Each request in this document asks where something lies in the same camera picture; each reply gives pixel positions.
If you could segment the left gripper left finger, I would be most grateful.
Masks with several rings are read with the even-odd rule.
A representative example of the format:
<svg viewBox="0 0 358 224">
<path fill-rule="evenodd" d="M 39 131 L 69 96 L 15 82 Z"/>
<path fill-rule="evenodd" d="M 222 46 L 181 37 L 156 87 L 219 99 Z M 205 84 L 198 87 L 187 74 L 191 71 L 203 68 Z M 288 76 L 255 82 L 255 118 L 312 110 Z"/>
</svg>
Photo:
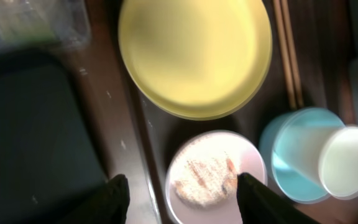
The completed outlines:
<svg viewBox="0 0 358 224">
<path fill-rule="evenodd" d="M 125 224 L 129 204 L 128 179 L 118 174 L 57 223 Z"/>
</svg>

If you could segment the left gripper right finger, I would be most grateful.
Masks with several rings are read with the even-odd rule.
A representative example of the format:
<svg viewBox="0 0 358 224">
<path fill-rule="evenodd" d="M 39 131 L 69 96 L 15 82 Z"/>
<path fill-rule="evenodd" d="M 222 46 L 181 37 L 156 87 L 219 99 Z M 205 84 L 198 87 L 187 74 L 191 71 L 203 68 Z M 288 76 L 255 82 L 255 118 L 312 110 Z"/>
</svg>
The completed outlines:
<svg viewBox="0 0 358 224">
<path fill-rule="evenodd" d="M 237 176 L 236 197 L 243 224 L 317 224 L 249 173 Z"/>
</svg>

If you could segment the white paper cup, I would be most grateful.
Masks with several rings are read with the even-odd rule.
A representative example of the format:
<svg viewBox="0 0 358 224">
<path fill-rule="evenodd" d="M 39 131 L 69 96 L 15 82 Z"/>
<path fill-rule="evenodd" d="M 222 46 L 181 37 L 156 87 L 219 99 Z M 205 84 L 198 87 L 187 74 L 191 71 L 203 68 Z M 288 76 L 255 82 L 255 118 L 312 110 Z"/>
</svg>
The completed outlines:
<svg viewBox="0 0 358 224">
<path fill-rule="evenodd" d="M 306 108 L 278 117 L 274 154 L 331 196 L 358 196 L 358 126 L 346 126 L 323 108 Z"/>
</svg>

